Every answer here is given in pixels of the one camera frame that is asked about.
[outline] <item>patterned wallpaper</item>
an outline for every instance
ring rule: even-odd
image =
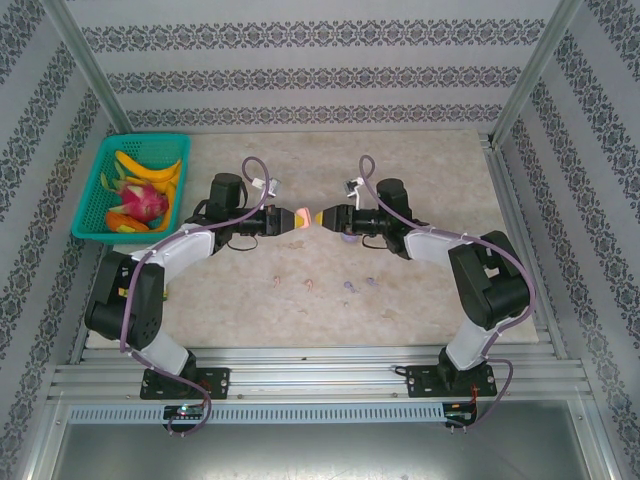
[[[488,133],[557,1],[68,5],[139,130]]]
[[[502,145],[624,478],[640,478],[639,31],[633,1],[585,1]]]
[[[20,468],[100,249],[70,234],[108,126],[35,0],[0,0],[0,479]]]

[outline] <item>beige tabletop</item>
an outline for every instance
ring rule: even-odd
[[[316,213],[350,203],[342,184],[358,176],[358,159],[367,153],[377,162],[374,182],[404,181],[415,218],[470,234],[505,231],[475,131],[196,135],[192,142],[181,219],[208,197],[216,173],[240,174],[249,155],[263,159],[282,182],[272,201],[277,206]],[[249,172],[260,174],[255,165]],[[251,206],[260,192],[249,191]],[[362,192],[363,208],[373,208],[375,201]],[[234,237],[231,244],[252,241]],[[250,252],[224,248],[184,271],[168,290],[163,328],[187,347],[446,344],[464,317],[450,268],[347,244],[317,225],[259,238]],[[500,341],[537,342],[532,320]],[[87,346],[115,345],[92,334]]]

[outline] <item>gray metal floor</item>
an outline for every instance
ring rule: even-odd
[[[178,439],[159,426],[69,425],[53,478],[572,480],[589,478],[580,452],[565,402],[511,402],[467,435],[434,424],[208,425]]]

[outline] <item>ventilated metal strip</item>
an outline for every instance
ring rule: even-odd
[[[162,422],[162,405],[78,405],[71,408],[73,425],[142,425]],[[444,421],[442,403],[349,405],[215,405],[208,423],[410,423]],[[178,423],[196,423],[179,421]]]

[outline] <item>dragon fruit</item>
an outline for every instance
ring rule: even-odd
[[[110,208],[110,212],[129,215],[139,222],[149,223],[169,209],[167,197],[158,193],[150,183],[135,185],[124,180],[113,180],[113,184],[115,190],[109,187],[106,177],[102,179],[102,186],[122,199],[122,205]]]

